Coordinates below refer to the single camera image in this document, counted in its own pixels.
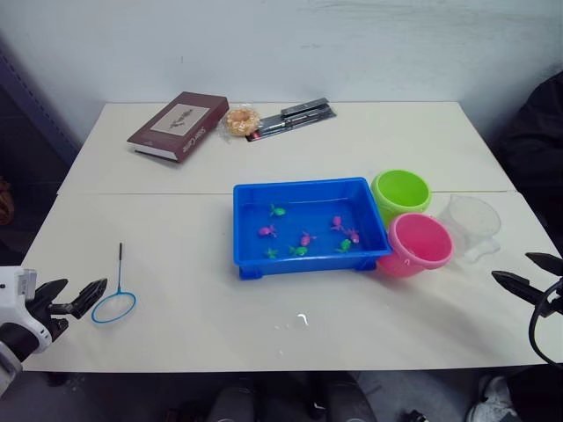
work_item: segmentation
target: blue plastic tray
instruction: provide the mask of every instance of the blue plastic tray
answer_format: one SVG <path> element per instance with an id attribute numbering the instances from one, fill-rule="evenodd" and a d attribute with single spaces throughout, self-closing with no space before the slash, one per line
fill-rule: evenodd
<path id="1" fill-rule="evenodd" d="M 242 280 L 263 275 L 301 271 L 374 270 L 376 260 L 391 253 L 376 203 L 364 178 L 339 178 L 310 182 L 237 185 L 234 201 L 234 260 Z M 286 210 L 271 215 L 272 206 Z M 335 215 L 342 225 L 355 229 L 360 243 L 348 252 L 338 252 L 347 235 L 332 230 Z M 277 237 L 259 236 L 262 227 L 274 225 Z M 302 257 L 290 253 L 298 247 L 303 232 L 317 238 Z M 266 251 L 277 251 L 268 258 Z"/>

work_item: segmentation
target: green toy fish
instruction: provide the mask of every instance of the green toy fish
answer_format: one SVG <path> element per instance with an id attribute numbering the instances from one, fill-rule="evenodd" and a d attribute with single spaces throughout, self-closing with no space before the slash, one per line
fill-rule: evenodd
<path id="1" fill-rule="evenodd" d="M 285 209 L 280 208 L 280 207 L 274 207 L 274 204 L 270 205 L 270 217 L 272 216 L 276 216 L 276 217 L 281 217 L 282 215 L 285 215 Z"/>
<path id="2" fill-rule="evenodd" d="M 337 249 L 337 252 L 340 253 L 345 253 L 350 251 L 350 248 L 352 247 L 352 241 L 350 239 L 344 239 L 341 243 L 340 243 L 340 248 Z"/>
<path id="3" fill-rule="evenodd" d="M 267 251 L 264 252 L 264 255 L 266 255 L 270 259 L 276 259 L 276 258 L 278 258 L 278 251 L 275 251 L 274 249 L 267 248 Z"/>
<path id="4" fill-rule="evenodd" d="M 294 257 L 304 257 L 308 251 L 306 246 L 299 246 L 297 248 L 289 247 L 289 253 Z"/>

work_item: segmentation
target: lime green bucket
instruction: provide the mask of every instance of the lime green bucket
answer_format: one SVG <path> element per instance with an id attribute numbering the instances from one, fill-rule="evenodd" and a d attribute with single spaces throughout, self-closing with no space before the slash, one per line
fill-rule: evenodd
<path id="1" fill-rule="evenodd" d="M 431 193 L 427 183 L 406 170 L 379 173 L 371 182 L 371 192 L 386 228 L 396 216 L 423 213 L 430 204 Z"/>

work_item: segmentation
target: pink toy fish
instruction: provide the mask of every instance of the pink toy fish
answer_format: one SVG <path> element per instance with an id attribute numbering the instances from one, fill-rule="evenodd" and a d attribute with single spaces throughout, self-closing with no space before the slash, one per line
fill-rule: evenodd
<path id="1" fill-rule="evenodd" d="M 303 232 L 303 236 L 301 237 L 301 245 L 302 246 L 309 246 L 309 244 L 311 243 L 311 240 L 316 239 L 316 236 L 311 236 L 309 233 L 307 232 Z"/>
<path id="2" fill-rule="evenodd" d="M 262 227 L 260 230 L 258 230 L 258 235 L 277 237 L 277 235 L 275 234 L 274 225 Z"/>
<path id="3" fill-rule="evenodd" d="M 344 230 L 344 233 L 347 234 L 353 244 L 360 243 L 360 235 L 358 235 L 357 230 Z"/>
<path id="4" fill-rule="evenodd" d="M 344 230 L 344 226 L 342 225 L 342 217 L 339 215 L 335 215 L 333 217 L 333 226 L 331 230 Z"/>

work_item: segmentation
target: toy fish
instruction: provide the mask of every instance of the toy fish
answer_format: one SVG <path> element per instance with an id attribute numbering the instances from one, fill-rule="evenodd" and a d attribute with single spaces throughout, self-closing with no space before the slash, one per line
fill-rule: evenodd
<path id="1" fill-rule="evenodd" d="M 289 253 L 294 257 L 303 257 L 307 254 L 309 250 L 306 246 L 298 246 L 296 248 L 289 247 Z"/>
<path id="2" fill-rule="evenodd" d="M 276 259 L 278 258 L 278 251 L 267 248 L 267 251 L 264 252 L 264 255 L 266 255 L 270 259 Z"/>
<path id="3" fill-rule="evenodd" d="M 276 217 L 281 217 L 282 215 L 285 215 L 285 209 L 284 208 L 280 208 L 280 207 L 274 207 L 274 204 L 272 204 L 270 206 L 270 217 L 272 216 L 276 216 Z"/>
<path id="4" fill-rule="evenodd" d="M 260 230 L 258 230 L 258 236 L 273 236 L 273 237 L 277 237 L 277 235 L 275 234 L 275 227 L 272 224 L 271 226 L 265 226 L 262 227 Z"/>
<path id="5" fill-rule="evenodd" d="M 331 230 L 344 230 L 344 226 L 342 226 L 342 217 L 339 215 L 335 215 L 333 217 L 333 226 Z"/>
<path id="6" fill-rule="evenodd" d="M 360 243 L 360 235 L 358 234 L 357 230 L 345 230 L 344 233 L 347 234 L 353 244 Z"/>
<path id="7" fill-rule="evenodd" d="M 309 244 L 311 243 L 311 240 L 316 239 L 316 236 L 311 236 L 309 233 L 307 233 L 306 231 L 303 232 L 303 236 L 301 237 L 301 245 L 302 246 L 309 246 Z"/>
<path id="8" fill-rule="evenodd" d="M 345 253 L 350 251 L 350 248 L 352 247 L 352 241 L 350 239 L 344 239 L 341 243 L 340 243 L 340 248 L 337 249 L 337 252 L 340 253 Z"/>

